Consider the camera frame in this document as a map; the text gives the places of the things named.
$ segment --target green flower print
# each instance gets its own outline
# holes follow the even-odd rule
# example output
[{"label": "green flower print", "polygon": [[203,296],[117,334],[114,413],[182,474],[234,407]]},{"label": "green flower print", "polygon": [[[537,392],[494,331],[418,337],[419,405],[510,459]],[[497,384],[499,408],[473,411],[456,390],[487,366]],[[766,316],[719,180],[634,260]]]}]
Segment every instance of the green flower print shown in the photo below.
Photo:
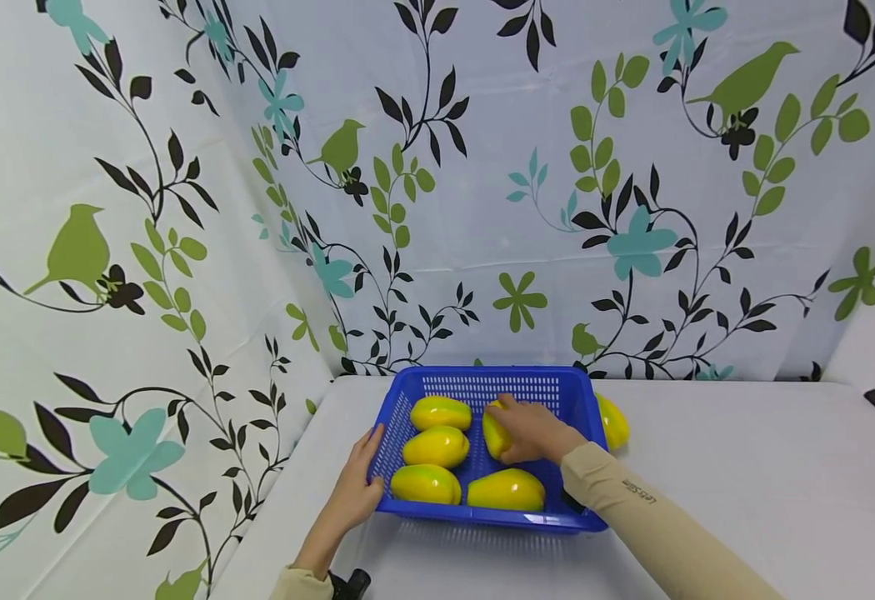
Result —
[{"label": "green flower print", "polygon": [[91,417],[91,438],[105,458],[91,473],[91,492],[108,495],[127,488],[132,500],[151,500],[158,495],[152,473],[171,467],[184,456],[177,442],[158,442],[165,411],[153,408],[141,415],[132,431],[124,431],[116,418]]},{"label": "green flower print", "polygon": [[311,246],[311,254],[315,260],[317,277],[324,286],[324,291],[328,292],[329,296],[354,298],[354,289],[341,280],[354,269],[354,265],[347,260],[328,260],[317,244]]},{"label": "green flower print", "polygon": [[857,305],[858,299],[868,306],[875,304],[875,265],[871,266],[871,248],[861,246],[854,253],[854,277],[845,277],[832,282],[827,286],[829,292],[843,292],[847,290],[847,296],[840,304],[837,305],[837,310],[834,311],[834,320],[843,321],[852,314],[854,306]]},{"label": "green flower print", "polygon": [[211,40],[211,43],[214,44],[217,54],[221,55],[225,63],[234,61],[234,50],[228,46],[228,30],[210,12],[207,14],[207,21],[204,23],[204,33]]},{"label": "green flower print", "polygon": [[697,374],[698,381],[722,381],[723,379],[730,378],[734,371],[734,367],[728,365],[724,367],[720,372],[718,371],[717,365],[711,365],[707,371],[701,371]]},{"label": "green flower print", "polygon": [[664,75],[675,69],[678,61],[678,53],[683,51],[684,64],[694,62],[694,37],[692,30],[698,29],[703,32],[713,32],[728,20],[728,11],[721,7],[710,7],[707,11],[698,14],[704,0],[692,0],[691,5],[685,4],[684,0],[671,0],[671,13],[675,15],[677,23],[665,27],[654,33],[652,42],[660,46],[671,41],[671,47],[667,49],[664,57]]},{"label": "green flower print", "polygon": [[651,214],[646,207],[634,211],[627,233],[619,233],[607,240],[607,251],[617,258],[614,272],[625,280],[632,269],[646,274],[649,278],[661,276],[661,260],[656,252],[670,248],[678,240],[671,229],[650,229]]},{"label": "green flower print", "polygon": [[534,280],[534,272],[528,271],[521,277],[521,282],[514,289],[514,282],[511,276],[506,272],[502,272],[498,278],[501,282],[503,291],[507,292],[506,297],[500,297],[494,301],[493,306],[498,310],[511,308],[511,330],[518,333],[521,330],[521,320],[523,318],[527,327],[534,329],[534,318],[531,316],[529,308],[545,308],[548,305],[548,299],[543,294],[525,294],[528,287]]},{"label": "green flower print", "polygon": [[274,76],[274,90],[268,89],[268,84],[265,81],[258,80],[258,87],[261,88],[263,99],[267,100],[267,108],[263,109],[263,118],[274,122],[274,131],[277,132],[277,137],[282,142],[285,138],[285,133],[292,134],[294,124],[291,118],[285,113],[286,110],[303,110],[304,99],[297,94],[288,94],[281,98],[281,92],[284,90],[284,83],[287,81],[288,72],[280,70]]},{"label": "green flower print", "polygon": [[71,30],[77,50],[83,55],[91,54],[90,38],[95,38],[102,44],[108,43],[108,34],[101,29],[101,26],[89,17],[85,17],[80,0],[47,0],[45,8],[51,20]]}]

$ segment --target floral wallpaper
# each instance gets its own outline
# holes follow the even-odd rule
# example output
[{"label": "floral wallpaper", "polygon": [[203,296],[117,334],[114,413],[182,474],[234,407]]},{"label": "floral wallpaper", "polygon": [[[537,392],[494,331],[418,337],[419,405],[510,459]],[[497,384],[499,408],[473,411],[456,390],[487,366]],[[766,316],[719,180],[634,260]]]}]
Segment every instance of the floral wallpaper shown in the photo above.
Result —
[{"label": "floral wallpaper", "polygon": [[207,598],[338,374],[823,377],[875,2],[545,4],[0,4],[0,598]]}]

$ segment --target beige sleeve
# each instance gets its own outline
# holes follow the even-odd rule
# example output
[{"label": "beige sleeve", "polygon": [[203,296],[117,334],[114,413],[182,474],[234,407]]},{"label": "beige sleeve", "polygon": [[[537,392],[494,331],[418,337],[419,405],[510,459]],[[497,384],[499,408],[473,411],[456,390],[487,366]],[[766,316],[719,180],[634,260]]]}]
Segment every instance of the beige sleeve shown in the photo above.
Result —
[{"label": "beige sleeve", "polygon": [[311,571],[285,567],[271,593],[271,600],[331,600],[334,586],[331,576],[318,581]]},{"label": "beige sleeve", "polygon": [[672,600],[783,600],[727,546],[596,443],[562,461],[564,487],[599,514]]}]

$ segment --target table surface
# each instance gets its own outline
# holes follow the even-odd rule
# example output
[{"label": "table surface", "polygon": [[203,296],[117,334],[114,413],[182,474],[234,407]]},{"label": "table surface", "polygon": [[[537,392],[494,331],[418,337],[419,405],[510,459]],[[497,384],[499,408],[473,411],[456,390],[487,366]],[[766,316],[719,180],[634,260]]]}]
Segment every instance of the table surface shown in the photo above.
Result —
[{"label": "table surface", "polygon": [[[265,600],[390,377],[343,377],[213,598]],[[792,600],[875,598],[875,410],[830,383],[597,381],[631,423],[619,455]],[[613,532],[550,537],[376,513],[332,570],[367,600],[665,598]]]}]

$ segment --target blue plastic basket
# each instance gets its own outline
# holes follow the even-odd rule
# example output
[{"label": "blue plastic basket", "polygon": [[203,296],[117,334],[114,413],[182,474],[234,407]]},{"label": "blue plastic basket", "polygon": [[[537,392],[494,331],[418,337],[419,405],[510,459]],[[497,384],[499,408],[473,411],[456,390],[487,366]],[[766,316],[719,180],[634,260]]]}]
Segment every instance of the blue plastic basket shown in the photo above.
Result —
[{"label": "blue plastic basket", "polygon": [[[574,503],[563,493],[560,469],[547,461],[525,462],[518,467],[536,476],[546,493],[543,512],[500,511],[469,507],[468,484],[506,468],[488,454],[484,446],[482,416],[484,405],[499,393],[513,393],[521,402],[541,403],[563,422],[581,434],[608,447],[604,440],[601,413],[588,375],[572,367],[411,367],[401,371],[387,392],[377,423],[385,424],[381,447],[370,467],[370,474],[385,480],[385,497],[378,506],[381,513],[408,518],[431,518],[456,523],[523,527],[550,533],[602,531],[608,525],[594,512]],[[461,482],[462,504],[449,506],[407,502],[394,498],[391,478],[404,465],[401,449],[418,430],[411,424],[411,409],[420,398],[440,394],[461,400],[471,407],[471,428],[467,430],[470,453],[452,469]]]}]

